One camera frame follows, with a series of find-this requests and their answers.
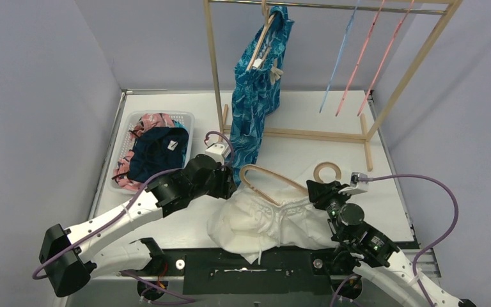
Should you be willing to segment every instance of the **wooden frame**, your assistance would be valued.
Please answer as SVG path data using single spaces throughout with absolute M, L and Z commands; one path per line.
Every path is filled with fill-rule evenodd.
M 214 80 L 215 90 L 215 105 L 217 107 L 217 117 L 219 119 L 219 130 L 222 133 L 230 133 L 230 125 L 226 124 L 226 118 L 228 114 L 228 105 L 225 105 L 224 112 L 221 108 L 221 91 L 219 89 L 219 76 L 217 74 L 217 60 L 215 56 L 215 40 L 214 29 L 212 25 L 212 13 L 210 9 L 210 3 L 235 3 L 235 4 L 256 4 L 261 5 L 261 1 L 242 1 L 242 0 L 203 0 L 204 1 L 204 14 L 206 19 L 206 31 L 208 34 L 208 49 L 210 51 L 210 60 L 212 62 L 212 77 Z M 391 0 L 392 2 L 407 2 L 411 0 Z M 298 138 L 298 139 L 317 139 L 322 141 L 335 141 L 335 142 L 347 142 L 347 143 L 360 143 L 364 145 L 364 154 L 366 156 L 366 167 L 368 171 L 373 169 L 373 161 L 371 158 L 370 140 L 377 132 L 377 129 L 381 126 L 389 112 L 398 101 L 400 95 L 408 85 L 413 75 L 417 72 L 417 69 L 426 58 L 426 55 L 432 49 L 434 43 L 441 35 L 451 18 L 454 16 L 456 10 L 461 5 L 462 0 L 415 0 L 415 3 L 437 3 L 447 4 L 445 10 L 422 10 L 413 9 L 410 13 L 413 14 L 425 14 L 425 15 L 440 15 L 440 19 L 434 26 L 432 32 L 424 42 L 423 46 L 413 59 L 413 62 L 409 65 L 407 71 L 400 79 L 398 85 L 394 89 L 392 95 L 387 101 L 385 108 L 379 113 L 377 119 L 373 125 L 368 129 L 365 115 L 360 116 L 361 122 L 361 134 L 349 134 L 339 132 L 325 132 L 325 131 L 310 131 L 310 130 L 295 130 L 295 129 L 277 129 L 266 128 L 264 130 L 265 136 L 277 136 L 281 138 Z M 289 6 L 297 8 L 330 8 L 336 10 L 353 10 L 354 6 L 336 5 L 336 4 L 312 4 L 312 3 L 286 3 L 286 2 L 267 2 L 267 5 L 275 6 Z M 374 6 L 359 6 L 358 10 L 365 11 L 377 11 L 379 8 Z M 405 13 L 407 9 L 404 8 L 382 8 L 382 12 L 396 12 Z

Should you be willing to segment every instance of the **white table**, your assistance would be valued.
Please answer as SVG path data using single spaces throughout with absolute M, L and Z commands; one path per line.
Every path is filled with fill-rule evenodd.
M 281 106 L 266 119 L 266 127 L 361 133 L 360 121 L 356 112 L 364 98 L 364 92 L 351 91 L 347 96 L 346 105 L 337 118 L 334 117 L 334 113 L 342 92 L 330 92 L 327 105 L 323 113 L 319 114 L 318 108 L 323 95 L 324 92 L 320 91 L 282 92 Z M 223 104 L 231 105 L 230 92 L 223 92 L 221 99 Z M 213 93 L 161 92 L 153 95 L 128 95 L 122 118 L 126 118 L 132 112 L 142 110 L 191 112 L 196 119 L 191 153 L 191 157 L 194 157 L 204 152 L 203 139 L 206 132 L 218 130 L 214 101 Z M 365 108 L 364 113 L 368 124 L 371 125 L 373 117 L 369 108 Z M 231 112 L 227 119 L 227 124 L 230 123 Z M 121 122 L 117 139 L 120 139 L 121 134 L 126 133 L 124 126 L 125 124 Z M 265 137 L 257 164 L 289 178 L 298 177 L 308 166 L 319 160 L 332 161 L 341 168 L 367 173 L 370 177 L 390 174 L 387 155 L 377 133 L 370 144 L 373 159 L 372 172 L 366 171 L 363 145 L 306 139 Z M 120 145 L 115 146 L 113 155 L 116 154 L 119 147 Z M 130 194 L 117 193 L 107 188 L 113 167 L 109 166 L 107 170 L 106 180 L 100 191 L 100 201 L 94 203 L 95 216 L 131 197 Z M 266 178 L 257 178 L 255 184 L 258 184 L 258 180 L 266 180 Z M 271 185 L 272 182 L 268 180 L 266 184 Z M 368 193 L 354 196 L 352 201 L 364 209 L 367 222 L 384 232 L 393 241 L 414 240 L 405 207 L 393 180 L 370 184 Z M 224 203 L 224 200 L 216 200 L 208 196 L 200 197 L 191 202 L 188 208 L 175 212 L 165 219 L 146 224 L 128 233 L 114 244 L 153 237 L 162 249 L 217 247 L 207 235 L 206 221 Z

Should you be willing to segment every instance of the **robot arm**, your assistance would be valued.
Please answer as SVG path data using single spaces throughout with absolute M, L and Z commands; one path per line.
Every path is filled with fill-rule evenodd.
M 70 295 L 96 276 L 149 267 L 162 253 L 153 239 L 119 247 L 109 244 L 146 223 L 186 208 L 200 196 L 228 199 L 237 189 L 231 168 L 222 166 L 228 149 L 222 143 L 211 145 L 205 155 L 197 155 L 184 169 L 154 178 L 132 203 L 128 201 L 67 229 L 60 224 L 50 227 L 39 260 L 56 295 Z
M 473 307 L 473 303 L 445 292 L 430 278 L 415 277 L 411 261 L 386 235 L 364 221 L 364 211 L 354 203 L 347 203 L 351 195 L 364 193 L 368 183 L 359 179 L 365 174 L 353 173 L 350 185 L 337 181 L 320 184 L 308 180 L 309 200 L 315 208 L 329 215 L 332 240 L 339 242 L 335 250 L 339 266 L 366 278 L 404 307 L 426 307 L 429 302 L 419 287 L 421 280 L 435 306 Z

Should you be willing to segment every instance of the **laundry basket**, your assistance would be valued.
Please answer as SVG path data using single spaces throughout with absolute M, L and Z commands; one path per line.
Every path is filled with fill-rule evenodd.
M 134 126 L 138 123 L 138 119 L 144 114 L 152 113 L 166 113 L 172 118 L 172 120 L 181 123 L 187 133 L 189 133 L 189 140 L 187 142 L 187 151 L 185 153 L 185 160 L 183 161 L 183 166 L 187 164 L 191 158 L 191 147 L 193 141 L 193 130 L 194 130 L 194 115 L 189 112 L 178 112 L 178 111 L 160 111 L 160 110 L 145 110 L 133 112 L 127 116 L 125 121 L 126 126 L 120 131 L 120 135 L 116 138 L 116 147 L 114 148 L 114 153 L 112 154 L 112 159 L 110 163 L 110 169 L 107 174 L 107 185 L 110 190 L 123 194 L 134 194 L 133 191 L 121 188 L 113 179 L 114 169 L 118 166 L 118 161 L 123 158 L 127 152 L 132 149 L 134 145 L 134 139 L 130 137 L 129 130 L 133 130 Z

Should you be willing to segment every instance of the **white garment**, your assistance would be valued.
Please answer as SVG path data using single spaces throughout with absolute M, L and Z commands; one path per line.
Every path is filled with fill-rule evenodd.
M 298 190 L 264 190 L 277 207 L 243 184 L 221 210 L 208 220 L 208 235 L 230 253 L 241 254 L 250 264 L 262 251 L 276 246 L 305 249 L 334 248 L 328 215 L 317 210 Z

